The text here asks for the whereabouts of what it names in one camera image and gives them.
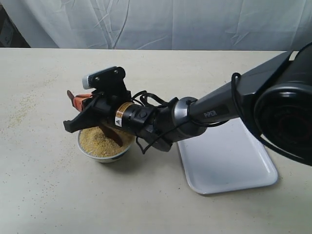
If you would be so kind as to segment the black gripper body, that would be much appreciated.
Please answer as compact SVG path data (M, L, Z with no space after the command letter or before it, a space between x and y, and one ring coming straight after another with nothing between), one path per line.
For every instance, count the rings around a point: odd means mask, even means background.
M130 91L112 94L95 90L91 101L91 126L107 126L130 134L153 134L156 129L158 106L148 102L158 101L158 96L140 91L131 96Z

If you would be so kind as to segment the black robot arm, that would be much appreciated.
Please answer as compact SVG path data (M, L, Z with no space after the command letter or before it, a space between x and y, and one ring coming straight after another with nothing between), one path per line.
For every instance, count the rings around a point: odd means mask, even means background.
M74 96L79 111L64 121L67 132L99 127L115 138L118 129L143 139L148 147L167 152L175 142L197 137L231 119L242 120L248 131L276 153L305 165L312 163L312 46L295 58L284 52L196 99L164 101L141 91L132 95L125 70L111 67L82 80L89 95Z

